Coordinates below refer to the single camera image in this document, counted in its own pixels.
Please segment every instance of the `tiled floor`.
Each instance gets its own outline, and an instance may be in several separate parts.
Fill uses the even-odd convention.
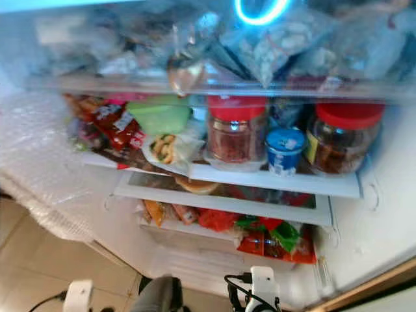
[[[0,312],[26,312],[39,301],[67,289],[70,281],[94,281],[94,312],[112,306],[129,312],[140,274],[119,266],[83,243],[61,240],[40,227],[13,201],[0,199]],[[192,312],[230,310],[228,299],[184,289]],[[62,311],[49,302],[36,312]]]

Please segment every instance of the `black cable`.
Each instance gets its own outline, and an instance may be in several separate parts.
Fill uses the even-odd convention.
[[[42,300],[41,302],[39,302],[38,304],[36,304],[32,309],[29,310],[29,312],[33,312],[34,310],[36,310],[37,308],[39,308],[42,304],[45,304],[46,302],[49,302],[51,300],[55,300],[55,299],[59,299],[60,301],[65,301],[66,298],[66,291],[62,291],[52,297],[46,298],[45,300]]]
[[[270,303],[268,303],[267,301],[263,300],[262,298],[250,293],[249,291],[247,291],[246,289],[242,288],[241,286],[237,285],[236,283],[233,283],[232,281],[230,281],[230,278],[236,278],[238,280],[242,279],[242,276],[239,275],[225,275],[224,279],[225,281],[234,286],[235,288],[237,288],[238,290],[242,291],[244,294],[246,294],[249,297],[252,297],[254,299],[256,299],[258,302],[261,302],[262,304],[266,305],[269,309],[271,309],[273,312],[279,312],[277,309],[275,309]]]

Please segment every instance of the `bubble wrap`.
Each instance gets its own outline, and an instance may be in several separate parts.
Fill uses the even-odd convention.
[[[65,102],[46,92],[0,101],[1,188],[54,235],[91,241],[93,209],[102,198],[67,140]]]

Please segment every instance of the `refrigerator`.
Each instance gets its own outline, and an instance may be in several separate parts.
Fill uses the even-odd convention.
[[[215,12],[208,15],[210,18],[205,16],[206,24],[202,26],[196,26],[193,15],[187,13],[189,5],[196,5],[192,1],[179,1],[181,7],[178,7],[179,4],[168,0],[3,0],[0,4],[0,187],[56,236],[98,242],[149,278],[172,274],[179,277],[185,287],[225,296],[226,274],[247,272],[254,265],[272,267],[281,307],[289,311],[302,311],[325,302],[415,257],[416,107],[413,102],[416,99],[416,61],[410,52],[416,49],[413,46],[416,19],[413,19],[411,1],[260,1],[261,8],[254,2],[239,0],[200,2],[198,6],[202,8],[198,7],[198,12]],[[241,6],[257,17],[244,13]],[[150,24],[140,23],[143,17],[140,14],[150,12],[158,16],[170,10],[175,18],[172,25],[187,30],[185,41],[188,42],[189,38],[206,40],[204,31],[209,33],[211,29],[204,27],[221,16],[227,21],[225,28],[229,24],[240,25],[227,38],[221,38],[221,43],[237,41],[238,45],[241,36],[246,34],[247,25],[251,31],[255,29],[255,33],[260,33],[279,19],[294,23],[302,15],[295,14],[294,20],[288,16],[292,7],[297,6],[325,14],[325,17],[315,17],[319,20],[316,28],[343,29],[348,21],[366,14],[368,18],[357,28],[343,30],[345,42],[359,42],[354,35],[367,35],[366,32],[374,33],[376,38],[370,43],[362,40],[359,49],[354,46],[355,52],[369,55],[357,56],[358,60],[349,60],[350,63],[339,61],[343,64],[338,68],[348,73],[349,79],[342,81],[341,75],[332,75],[325,80],[295,79],[287,83],[273,79],[270,82],[267,75],[256,75],[255,69],[250,68],[252,76],[247,80],[235,75],[244,66],[233,62],[237,67],[228,68],[232,74],[224,75],[211,66],[210,70],[205,70],[202,81],[186,86],[185,93],[332,101],[359,99],[362,105],[372,105],[373,99],[383,101],[386,106],[381,131],[362,166],[355,173],[337,177],[308,174],[278,177],[267,171],[226,172],[208,164],[192,164],[187,175],[202,181],[314,194],[313,209],[152,188],[146,186],[146,179],[170,177],[132,167],[121,170],[110,159],[88,151],[74,151],[67,137],[70,112],[62,93],[104,96],[183,91],[172,89],[165,69],[139,70],[131,77],[123,72],[128,68],[125,59],[103,69],[100,57],[108,57],[106,53],[119,44],[114,38],[112,14],[121,16],[123,23],[128,24],[127,20],[135,27],[151,31]],[[99,33],[89,21],[97,10],[105,11],[94,22],[104,24]],[[387,30],[381,33],[374,30],[375,21]],[[194,34],[198,27],[202,28],[203,35],[198,33],[201,37]],[[127,27],[123,31],[126,34],[134,28]],[[313,31],[308,32],[308,36],[314,36]],[[327,47],[325,38],[315,38],[313,44],[323,42],[320,46]],[[77,49],[71,48],[74,40],[77,49],[93,52],[88,57],[83,55],[84,50],[76,52]],[[179,44],[175,40],[182,38],[169,37],[164,49],[170,53],[174,51]],[[371,45],[383,53],[367,51]],[[95,58],[93,66],[88,63],[91,55]],[[193,105],[204,106],[200,102]],[[140,217],[143,210],[140,200],[312,224],[318,261],[314,265],[294,264],[242,253],[236,250],[233,235],[217,233],[197,224],[186,226],[169,220],[162,227],[147,224]]]

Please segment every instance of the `red snack package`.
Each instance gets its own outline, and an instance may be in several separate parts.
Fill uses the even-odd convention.
[[[243,238],[237,250],[248,254],[262,255],[287,262],[314,264],[317,262],[311,238],[311,228],[304,226],[301,239],[292,253],[285,251],[269,232],[251,231]]]
[[[173,203],[172,206],[174,206],[176,213],[179,215],[182,222],[186,225],[192,224],[198,219],[196,208],[185,205],[178,205],[176,203]]]
[[[227,231],[234,226],[234,223],[240,218],[239,213],[229,213],[212,209],[198,209],[200,216],[198,223],[205,228],[213,229],[216,232]]]
[[[137,144],[138,123],[133,116],[127,112],[123,106],[104,105],[100,106],[91,114],[92,123],[106,135],[111,146],[116,150],[122,150],[126,145],[138,149],[141,144]]]

